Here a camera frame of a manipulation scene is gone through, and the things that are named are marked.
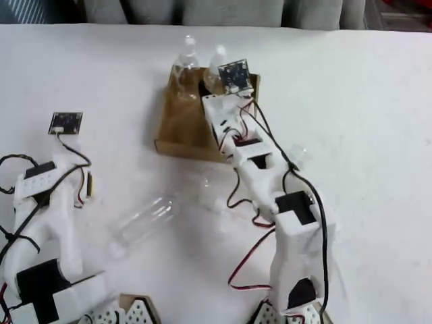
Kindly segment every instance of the white 3d printed robot arm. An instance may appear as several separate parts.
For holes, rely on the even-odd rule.
[[[6,246],[9,250],[2,250],[2,254],[6,251],[6,282],[22,301],[7,310],[14,323],[71,323],[113,297],[106,273],[84,277],[74,227],[74,207],[83,205],[90,195],[91,186],[87,184],[91,162],[64,144],[57,133],[77,134],[81,115],[56,113],[50,127],[51,131],[56,121],[62,123],[64,127],[54,134],[62,146],[79,157],[79,163],[75,163],[77,156],[69,153],[54,155],[51,162],[20,175],[16,184],[15,234],[10,234],[15,237]],[[59,256],[34,265],[39,248],[49,240],[58,242]]]
[[[277,312],[295,313],[325,294],[319,197],[290,169],[270,130],[258,124],[250,94],[205,95],[202,104],[219,150],[240,174],[255,210],[275,224],[269,300]],[[328,215],[329,265],[334,234],[335,223]]]

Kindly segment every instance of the cardboard tray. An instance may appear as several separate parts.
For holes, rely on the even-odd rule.
[[[205,70],[202,67],[197,72],[200,80]],[[254,87],[253,95],[258,99],[260,76],[251,74],[250,81]],[[171,71],[161,121],[155,134],[156,151],[172,157],[225,163],[205,120],[200,99],[183,103],[177,100],[177,91],[176,78]]]

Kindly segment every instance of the red wire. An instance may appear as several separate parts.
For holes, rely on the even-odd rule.
[[[270,285],[250,285],[250,286],[235,286],[232,283],[235,276],[237,276],[237,273],[243,268],[244,264],[247,262],[247,260],[250,258],[250,256],[255,252],[255,250],[265,241],[265,239],[272,234],[275,231],[275,229],[270,229],[262,238],[258,240],[257,243],[250,249],[250,251],[246,254],[246,256],[240,261],[238,266],[234,269],[233,273],[228,279],[228,284],[231,286],[231,288],[235,290],[255,290],[255,289],[271,289]]]
[[[4,284],[1,286],[1,290],[0,290],[0,300],[5,299],[5,291],[6,291],[6,288],[7,288],[7,283],[4,283]]]
[[[274,223],[268,223],[268,224],[260,223],[257,221],[258,217],[259,217],[259,213],[254,218],[252,218],[252,223],[255,226],[262,227],[262,228],[272,228],[275,225]]]
[[[6,289],[7,289],[7,283],[4,283],[1,286],[1,290],[0,290],[0,301],[2,301],[4,303],[4,305],[5,305],[5,291],[6,291]],[[2,324],[8,324],[10,321],[11,321],[11,319],[8,317],[6,319],[6,321],[2,322]]]
[[[240,140],[242,139],[242,134],[241,134],[237,129],[235,129],[235,128],[230,128],[229,130],[227,130],[227,132],[225,133],[225,135],[223,135],[223,138],[222,138],[221,144],[219,144],[219,148],[218,148],[219,151],[222,149],[223,143],[225,142],[225,139],[227,138],[228,133],[231,132],[232,130],[237,131],[237,133],[240,135]]]

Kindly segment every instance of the clear plastic bottle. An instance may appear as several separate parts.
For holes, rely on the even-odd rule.
[[[115,259],[127,256],[150,235],[176,216],[180,202],[173,194],[154,194],[135,208],[120,215],[108,225],[111,241],[109,254]]]
[[[199,63],[195,52],[195,39],[188,35],[184,39],[184,48],[173,67],[180,100],[198,98]]]
[[[223,45],[217,45],[216,53],[210,60],[210,66],[204,71],[204,83],[208,91],[214,95],[223,95],[224,88],[219,75],[220,65],[223,65],[226,61],[226,50]]]

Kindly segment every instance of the white tabletop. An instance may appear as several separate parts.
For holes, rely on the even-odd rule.
[[[103,252],[105,223],[149,190],[172,190],[183,167],[196,177],[226,177],[222,197],[234,185],[227,167],[153,148],[161,91],[185,34],[196,37],[203,65],[219,43],[229,58],[247,57],[262,76],[259,102],[275,137],[285,149],[308,149],[304,170],[341,229],[334,251],[348,303],[336,275],[329,312],[350,319],[336,323],[432,321],[430,34],[0,26],[0,155],[49,160],[52,112],[84,112],[79,141],[97,189],[77,213],[87,262],[116,273],[122,292],[149,295],[164,323],[243,323],[263,297],[226,284],[263,234],[246,213],[183,211],[130,258],[113,264]],[[2,165],[1,184],[12,184],[24,166]],[[11,228],[10,196],[0,196],[0,209]],[[267,282],[273,253],[274,238],[239,282]]]

